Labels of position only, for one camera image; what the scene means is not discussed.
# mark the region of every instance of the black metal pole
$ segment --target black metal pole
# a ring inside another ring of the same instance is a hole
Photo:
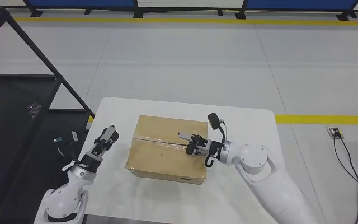
[[[240,12],[235,13],[235,16],[236,16],[236,18],[238,20],[245,20],[246,19],[245,10],[246,10],[246,7],[247,7],[247,3],[248,3],[248,0],[244,0],[244,2],[242,3],[242,6],[241,6]]]
[[[137,0],[133,0],[133,5],[134,5],[134,14],[133,14],[133,18],[143,18],[143,11],[139,9],[138,6],[138,1]]]
[[[38,11],[31,3],[29,0],[23,0],[23,2],[25,3],[25,5],[29,8],[29,10],[31,11],[31,15],[30,17],[40,17],[44,12],[43,11]]]
[[[22,40],[31,48],[32,51],[41,59],[41,61],[50,69],[53,74],[62,81],[62,84],[67,88],[67,90],[76,98],[76,100],[85,108],[87,112],[94,118],[95,114],[87,106],[87,104],[81,99],[81,97],[75,92],[72,86],[65,80],[61,73],[54,67],[54,65],[48,60],[44,53],[36,46],[36,44],[30,39],[30,37],[24,32],[20,25],[12,18],[12,16],[7,12],[8,19],[7,22],[9,25],[17,32]]]
[[[89,15],[91,13],[92,9],[91,8],[87,8],[84,12],[85,15]]]
[[[342,12],[342,14],[340,15],[336,15],[336,17],[340,20],[340,21],[349,21],[348,16],[350,15],[352,18],[357,18],[357,16],[354,14],[353,10],[354,8],[357,6],[358,4],[358,0],[356,0],[352,6],[348,9],[348,10],[344,10]]]

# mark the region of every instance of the gray floor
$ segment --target gray floor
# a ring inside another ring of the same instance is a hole
[[[78,12],[63,11],[43,16],[54,15],[82,17]],[[90,16],[132,14],[92,12]],[[213,17],[207,12],[202,16]],[[265,13],[249,13],[248,17],[287,19],[282,14]],[[335,20],[332,15],[321,14],[296,18]],[[275,114],[358,112],[356,26],[20,24],[94,111],[104,97],[113,96],[264,108]],[[6,52],[0,54],[0,73],[50,73],[8,26],[0,28],[0,52]],[[64,88],[52,107],[81,108]],[[339,127],[354,164],[358,164],[358,127]],[[358,211],[357,183],[336,160],[326,125],[278,125],[278,129],[287,170],[319,219],[325,223],[353,223]],[[337,149],[343,163],[348,164],[340,144]]]

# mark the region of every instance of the yellow floor line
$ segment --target yellow floor line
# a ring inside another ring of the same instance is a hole
[[[274,24],[274,25],[333,25],[358,26],[358,21],[306,21],[306,20],[236,20],[220,18],[61,18],[61,17],[15,17],[17,22],[182,22],[209,24]]]
[[[358,116],[339,116],[339,115],[294,115],[277,114],[277,124],[344,124],[358,125]]]

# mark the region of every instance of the black cable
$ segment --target black cable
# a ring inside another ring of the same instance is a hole
[[[73,160],[75,163],[79,164],[81,163],[78,159],[76,159],[74,152],[73,152],[73,148],[72,148],[72,144],[76,143],[77,141],[73,141],[69,144],[69,149],[70,149],[70,156],[66,156],[65,154],[62,153],[62,151],[60,150],[60,147],[57,147],[57,151],[65,158],[69,159],[69,160]]]
[[[345,171],[346,171],[356,182],[358,182],[358,175],[357,175],[357,173],[356,173],[356,170],[355,170],[354,167],[353,167],[352,160],[351,160],[351,154],[349,153],[349,151],[348,151],[348,149],[347,149],[347,147],[346,147],[346,145],[345,145],[345,143],[344,143],[342,137],[339,137],[339,138],[341,139],[341,141],[342,141],[342,143],[343,143],[343,145],[344,145],[344,147],[345,147],[345,149],[346,149],[346,151],[347,151],[347,153],[348,153],[349,162],[350,162],[350,164],[351,164],[351,167],[352,167],[352,169],[353,169],[353,171],[354,171],[354,173],[355,173],[357,179],[355,179],[355,178],[351,175],[351,173],[348,172],[348,170],[345,168],[345,166],[344,166],[343,163],[341,162],[340,158],[338,157],[337,150],[336,150],[336,136],[333,135],[333,146],[334,146],[334,148],[335,148],[335,153],[336,153],[337,159],[338,159],[338,161],[340,162],[340,164],[342,165],[343,169],[345,169]]]
[[[356,170],[355,170],[354,167],[353,167],[353,163],[352,163],[352,159],[351,159],[351,154],[349,153],[348,148],[347,148],[345,142],[343,141],[342,137],[339,136],[339,138],[340,138],[340,140],[342,141],[342,143],[343,143],[343,145],[344,145],[344,147],[345,147],[345,149],[346,149],[346,151],[347,151],[347,153],[348,153],[349,163],[350,163],[350,165],[351,165],[351,167],[352,167],[352,169],[353,169],[353,172],[354,172],[354,174],[356,175],[356,178],[357,178],[357,180],[358,180],[358,174],[357,174]]]
[[[223,121],[223,124],[225,126],[225,139],[227,140],[228,139],[228,128],[226,127],[226,124],[224,121]]]

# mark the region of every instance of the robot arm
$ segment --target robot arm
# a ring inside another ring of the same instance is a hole
[[[212,128],[220,129],[222,120],[212,113],[208,116]],[[201,136],[178,133],[180,138],[188,140],[187,154],[202,155],[218,159],[228,166],[234,165],[240,176],[244,179],[260,205],[279,224],[314,224],[318,223],[315,214],[310,211],[301,190],[297,187],[285,169],[274,160],[265,146],[260,144],[245,144],[236,146],[235,143],[225,141],[215,142],[203,139]],[[253,180],[250,175],[259,174],[265,165],[271,172],[261,180]]]
[[[68,183],[45,193],[34,223],[82,223],[88,201],[88,192],[83,187],[94,182],[103,155],[118,138],[113,125],[103,130],[92,149],[67,172]]]

